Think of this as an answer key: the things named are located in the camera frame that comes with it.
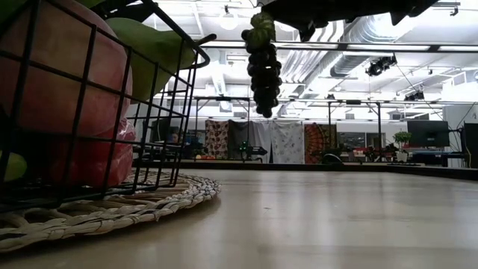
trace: fruit basket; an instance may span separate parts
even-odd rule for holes
[[[196,70],[209,64],[199,46],[215,36],[193,41],[153,0],[134,6],[131,0],[9,2],[21,4],[0,12],[0,213],[174,187]],[[124,8],[109,13],[111,2]],[[162,55],[149,55],[137,43],[141,38],[131,34],[143,31],[137,18],[115,17],[131,9],[144,19],[154,13],[172,29],[153,40]],[[187,78],[179,76],[181,69]],[[139,78],[139,72],[149,76]],[[174,87],[163,90],[170,78]],[[177,90],[179,84],[185,89]],[[175,99],[184,106],[174,108]],[[127,117],[133,103],[136,113]],[[179,142],[149,142],[147,131],[138,131],[140,122],[162,119],[168,126],[180,122]],[[162,157],[143,157],[152,151]],[[164,181],[167,152],[174,154],[173,169]],[[157,179],[146,181],[152,169]]]

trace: potted plant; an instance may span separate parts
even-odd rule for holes
[[[412,138],[412,133],[398,132],[394,135],[395,143],[398,144],[400,151],[397,152],[397,161],[406,162],[409,154],[403,150],[403,145],[408,143]]]

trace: wooden floor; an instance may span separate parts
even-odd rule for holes
[[[478,268],[478,184],[391,173],[184,171],[218,200],[0,268]]]

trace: wicker mat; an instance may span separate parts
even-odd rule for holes
[[[157,172],[148,175],[147,180],[154,184]],[[169,180],[169,173],[162,173],[161,178]],[[39,241],[100,235],[136,223],[158,221],[179,209],[211,200],[219,192],[219,183],[212,179],[179,175],[174,188],[115,195],[98,201],[68,202],[56,209],[31,208],[0,214],[0,252]]]

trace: computer monitor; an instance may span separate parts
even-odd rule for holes
[[[412,133],[409,146],[450,146],[448,122],[441,120],[410,120],[407,122]]]

